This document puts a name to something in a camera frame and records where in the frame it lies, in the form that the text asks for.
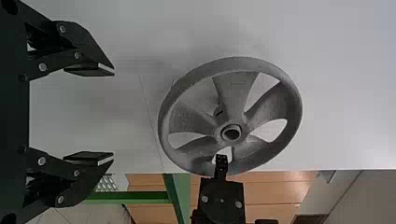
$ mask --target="black metal bracket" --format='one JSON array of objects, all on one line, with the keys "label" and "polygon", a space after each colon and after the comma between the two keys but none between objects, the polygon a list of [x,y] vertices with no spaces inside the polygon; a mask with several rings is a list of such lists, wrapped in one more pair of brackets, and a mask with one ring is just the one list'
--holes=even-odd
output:
[{"label": "black metal bracket", "polygon": [[63,69],[113,76],[91,34],[75,22],[51,21],[19,0],[0,1],[0,223],[25,223],[50,207],[87,198],[112,153],[80,152],[63,160],[29,147],[30,81]]},{"label": "black metal bracket", "polygon": [[114,69],[82,26],[70,21],[51,21],[20,1],[17,8],[25,26],[26,41],[34,49],[28,51],[29,63],[22,80],[35,80],[60,69],[82,77],[114,76],[99,67],[103,64]]},{"label": "black metal bracket", "polygon": [[[213,178],[201,178],[198,207],[191,224],[245,224],[245,196],[242,183],[227,181],[226,155],[216,155]],[[255,224],[278,224],[277,220],[256,219]]]}]

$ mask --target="screw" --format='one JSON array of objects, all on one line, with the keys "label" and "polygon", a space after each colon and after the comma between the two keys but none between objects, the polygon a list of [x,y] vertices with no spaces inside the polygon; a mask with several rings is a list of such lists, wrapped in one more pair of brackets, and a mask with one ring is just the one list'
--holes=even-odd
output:
[{"label": "screw", "polygon": [[47,71],[47,65],[44,63],[41,63],[38,65],[38,69],[40,69],[41,72]]},{"label": "screw", "polygon": [[58,204],[61,204],[64,202],[64,196],[59,196],[58,197]]},{"label": "screw", "polygon": [[76,53],[75,53],[75,58],[76,58],[76,59],[79,59],[80,57],[81,57],[81,55],[80,55],[78,52],[76,52]]},{"label": "screw", "polygon": [[203,203],[209,202],[209,198],[207,196],[205,196],[205,195],[202,196],[201,200],[202,200]]},{"label": "screw", "polygon": [[27,151],[27,149],[28,149],[27,146],[20,146],[20,147],[18,148],[18,153],[19,153],[20,155],[22,155],[22,154],[24,154],[24,153]]},{"label": "screw", "polygon": [[41,157],[40,159],[38,159],[38,165],[42,166],[44,164],[46,164],[47,159],[45,157]]},{"label": "screw", "polygon": [[59,31],[60,31],[62,34],[66,33],[66,27],[64,27],[63,25],[60,25],[60,26],[59,26]]},{"label": "screw", "polygon": [[241,202],[235,202],[235,206],[237,207],[237,208],[242,208],[242,203]]},{"label": "screw", "polygon": [[25,74],[18,75],[18,79],[20,80],[20,82],[26,82],[26,81],[29,81],[29,77],[28,77],[28,76],[26,76]]},{"label": "screw", "polygon": [[74,176],[75,176],[75,177],[78,177],[78,176],[79,176],[79,170],[76,170],[76,171],[74,172]]}]

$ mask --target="wheel rim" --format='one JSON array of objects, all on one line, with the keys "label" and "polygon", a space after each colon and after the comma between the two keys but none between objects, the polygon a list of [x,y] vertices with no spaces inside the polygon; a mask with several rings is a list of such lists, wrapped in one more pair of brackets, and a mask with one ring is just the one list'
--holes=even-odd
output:
[{"label": "wheel rim", "polygon": [[[279,80],[247,112],[246,99],[259,73]],[[223,113],[214,117],[179,101],[180,96],[203,79],[212,78]],[[169,91],[159,113],[158,135],[165,154],[181,169],[197,175],[213,175],[212,158],[232,147],[233,160],[228,175],[236,175],[267,163],[279,154],[296,134],[302,118],[302,101],[290,77],[266,61],[232,57],[206,63],[178,80]],[[287,124],[271,143],[250,133],[264,123],[286,119]],[[179,148],[168,140],[171,133],[200,133]]]}]

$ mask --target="green metal frame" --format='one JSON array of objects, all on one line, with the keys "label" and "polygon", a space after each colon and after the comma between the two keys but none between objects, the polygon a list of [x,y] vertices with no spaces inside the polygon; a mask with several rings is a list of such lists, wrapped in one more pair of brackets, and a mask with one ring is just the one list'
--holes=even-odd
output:
[{"label": "green metal frame", "polygon": [[168,191],[169,199],[175,208],[177,222],[180,224],[190,223],[191,214],[191,175],[179,174],[163,175],[166,190]]},{"label": "green metal frame", "polygon": [[166,191],[131,191],[94,193],[84,203],[133,204],[133,203],[172,203]]},{"label": "green metal frame", "polygon": [[96,204],[137,204],[172,203],[179,224],[190,223],[191,175],[164,174],[167,191],[128,191],[93,193],[83,203]]}]

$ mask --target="white ceiling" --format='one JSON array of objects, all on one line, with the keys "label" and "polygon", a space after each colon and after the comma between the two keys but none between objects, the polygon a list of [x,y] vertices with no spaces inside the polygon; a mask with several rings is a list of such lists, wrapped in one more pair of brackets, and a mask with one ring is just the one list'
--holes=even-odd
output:
[{"label": "white ceiling", "polygon": [[275,63],[304,102],[290,145],[258,170],[396,168],[396,2],[24,1],[87,28],[116,76],[32,83],[31,146],[114,151],[116,173],[180,172],[156,137],[173,82],[227,56]]}]

